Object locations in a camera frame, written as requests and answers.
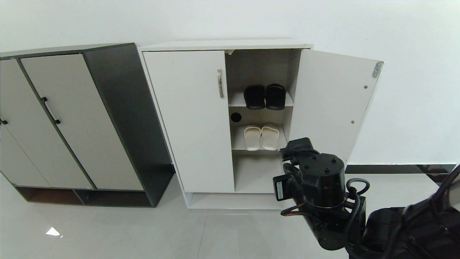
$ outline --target white cabinet door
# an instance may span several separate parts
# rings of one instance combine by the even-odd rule
[[[53,115],[61,121],[57,127],[96,187],[142,190],[83,55],[21,61],[40,97],[48,99]]]
[[[0,169],[8,180],[19,186],[50,187],[8,129],[0,128]]]
[[[0,62],[0,85],[2,119],[51,187],[92,188],[15,59]]]
[[[377,60],[302,50],[289,139],[308,137],[345,163],[378,79]]]
[[[185,191],[234,192],[224,52],[144,52],[144,58]]]

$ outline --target white shoe cabinet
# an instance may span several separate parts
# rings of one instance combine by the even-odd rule
[[[279,127],[278,149],[309,137],[347,162],[383,62],[296,40],[174,41],[139,48],[189,208],[280,209],[278,151],[247,151],[246,125]],[[244,89],[283,85],[284,110],[249,110]],[[231,115],[239,113],[240,121]]]

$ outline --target shoe cabinet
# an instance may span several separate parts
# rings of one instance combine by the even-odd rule
[[[32,202],[156,206],[174,169],[134,43],[2,53],[4,176]]]
[[[173,41],[139,48],[190,208],[279,209],[278,150],[248,151],[247,125],[278,127],[277,148],[309,137],[348,160],[383,62],[313,50],[297,40]],[[250,85],[278,83],[283,110],[246,108]]]

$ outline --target gray cabinet door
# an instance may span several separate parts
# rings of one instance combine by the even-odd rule
[[[20,186],[50,187],[10,131],[1,125],[0,169],[8,180]]]
[[[83,55],[21,61],[40,97],[48,99],[52,114],[61,121],[59,130],[96,187],[142,190]]]
[[[0,62],[0,85],[2,119],[8,121],[6,127],[51,187],[91,188],[16,60]]]

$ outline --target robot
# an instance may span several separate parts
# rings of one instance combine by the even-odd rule
[[[426,200],[376,210],[366,222],[363,194],[370,183],[345,183],[340,158],[319,153],[309,138],[290,141],[280,153],[290,163],[273,178],[276,199],[296,204],[281,215],[303,216],[322,248],[345,248],[350,259],[460,258],[460,166]],[[358,191],[353,182],[366,187]]]

